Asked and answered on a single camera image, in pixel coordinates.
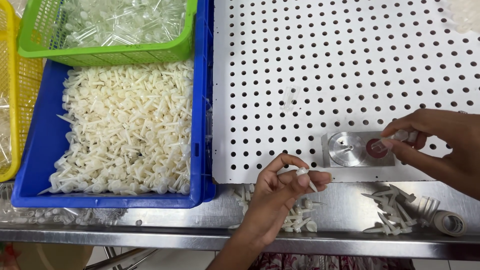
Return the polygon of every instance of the circular metal disc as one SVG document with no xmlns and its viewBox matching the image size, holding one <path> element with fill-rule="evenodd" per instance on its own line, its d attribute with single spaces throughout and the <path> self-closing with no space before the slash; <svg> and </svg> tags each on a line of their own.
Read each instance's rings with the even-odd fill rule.
<svg viewBox="0 0 480 270">
<path fill-rule="evenodd" d="M 330 157 L 337 164 L 353 167 L 367 156 L 365 142 L 352 132 L 340 132 L 333 135 L 328 143 Z"/>
</svg>

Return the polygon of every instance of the green plastic basket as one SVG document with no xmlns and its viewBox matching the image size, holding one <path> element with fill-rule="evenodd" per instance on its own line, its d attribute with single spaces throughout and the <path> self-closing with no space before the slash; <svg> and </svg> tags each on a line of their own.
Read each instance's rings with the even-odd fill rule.
<svg viewBox="0 0 480 270">
<path fill-rule="evenodd" d="M 133 63 L 171 62 L 191 56 L 193 17 L 197 13 L 197 0 L 187 0 L 185 27 L 178 38 L 167 43 L 121 45 L 109 47 L 56 49 L 52 37 L 65 38 L 50 27 L 63 26 L 63 0 L 29 0 L 20 22 L 18 53 L 27 58 L 48 58 L 70 66 L 100 66 Z"/>
</svg>

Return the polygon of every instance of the left hand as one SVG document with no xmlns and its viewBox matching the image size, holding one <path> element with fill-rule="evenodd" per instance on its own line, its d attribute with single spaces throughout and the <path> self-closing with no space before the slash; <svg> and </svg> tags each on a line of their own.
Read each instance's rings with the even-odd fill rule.
<svg viewBox="0 0 480 270">
<path fill-rule="evenodd" d="M 310 171 L 297 177 L 296 170 L 291 170 L 277 175 L 287 164 L 309 168 L 298 157 L 278 155 L 258 175 L 249 209 L 235 233 L 241 235 L 243 241 L 249 241 L 254 249 L 263 250 L 275 240 L 295 201 L 306 193 L 313 193 L 310 180 L 318 191 L 324 191 L 332 181 L 328 172 Z"/>
</svg>

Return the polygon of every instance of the red circular pad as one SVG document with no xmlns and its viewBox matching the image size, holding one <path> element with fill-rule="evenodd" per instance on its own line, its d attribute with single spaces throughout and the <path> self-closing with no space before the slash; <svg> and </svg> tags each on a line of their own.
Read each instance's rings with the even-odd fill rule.
<svg viewBox="0 0 480 270">
<path fill-rule="evenodd" d="M 374 144 L 378 141 L 380 141 L 380 139 L 371 139 L 370 141 L 368 141 L 368 143 L 367 143 L 367 153 L 373 158 L 382 159 L 388 154 L 388 151 L 383 151 L 381 153 L 377 153 L 377 152 L 372 150 L 372 144 Z"/>
</svg>

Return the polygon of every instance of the perforated white board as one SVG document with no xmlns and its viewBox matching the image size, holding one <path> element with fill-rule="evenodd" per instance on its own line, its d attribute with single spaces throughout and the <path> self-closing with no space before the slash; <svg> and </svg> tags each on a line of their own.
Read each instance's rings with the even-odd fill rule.
<svg viewBox="0 0 480 270">
<path fill-rule="evenodd" d="M 254 183 L 283 150 L 315 162 L 335 182 L 431 180 L 398 160 L 395 167 L 321 168 L 325 133 L 380 131 L 420 107 L 480 112 L 480 35 L 455 31 L 446 0 L 397 2 L 216 0 L 215 180 Z M 289 85 L 308 91 L 297 97 L 297 116 L 281 117 L 279 90 Z M 423 152 L 441 157 L 450 150 L 434 137 Z"/>
</svg>

